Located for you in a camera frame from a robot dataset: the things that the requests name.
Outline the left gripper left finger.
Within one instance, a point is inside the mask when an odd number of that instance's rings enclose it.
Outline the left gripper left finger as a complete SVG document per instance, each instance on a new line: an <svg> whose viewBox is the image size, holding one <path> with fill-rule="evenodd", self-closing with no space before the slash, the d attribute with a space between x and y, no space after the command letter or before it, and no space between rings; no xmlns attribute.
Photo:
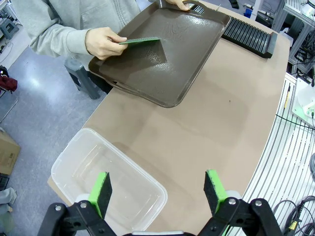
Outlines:
<svg viewBox="0 0 315 236"><path fill-rule="evenodd" d="M114 236L104 220L112 194L109 173L100 173L87 200L66 207L62 203L49 205L38 231L39 236L74 236L87 231L91 236Z"/></svg>

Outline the person's left hand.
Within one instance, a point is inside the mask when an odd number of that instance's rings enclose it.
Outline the person's left hand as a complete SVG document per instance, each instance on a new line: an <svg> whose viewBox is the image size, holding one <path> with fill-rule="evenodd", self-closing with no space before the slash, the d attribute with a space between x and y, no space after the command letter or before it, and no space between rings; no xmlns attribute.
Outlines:
<svg viewBox="0 0 315 236"><path fill-rule="evenodd" d="M183 0L166 0L167 3L176 5L180 10L188 11L189 5L183 3Z"/></svg>

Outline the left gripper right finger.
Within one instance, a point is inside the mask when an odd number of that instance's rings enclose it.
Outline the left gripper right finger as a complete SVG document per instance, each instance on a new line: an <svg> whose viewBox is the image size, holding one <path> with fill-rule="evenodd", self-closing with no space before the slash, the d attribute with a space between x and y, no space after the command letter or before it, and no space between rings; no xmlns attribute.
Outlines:
<svg viewBox="0 0 315 236"><path fill-rule="evenodd" d="M281 236L281 229L265 199L250 203L229 197L215 170L205 172L204 192L212 217L200 236L221 236L230 227L242 229L247 236Z"/></svg>

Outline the person's right hand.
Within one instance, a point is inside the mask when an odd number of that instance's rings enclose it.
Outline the person's right hand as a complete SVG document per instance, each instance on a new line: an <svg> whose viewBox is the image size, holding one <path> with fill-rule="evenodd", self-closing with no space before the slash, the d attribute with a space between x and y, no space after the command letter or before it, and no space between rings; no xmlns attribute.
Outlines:
<svg viewBox="0 0 315 236"><path fill-rule="evenodd" d="M87 51L100 60L105 60L112 56L119 56L127 48L125 42L127 38L120 37L109 27L90 29L86 33L85 46Z"/></svg>

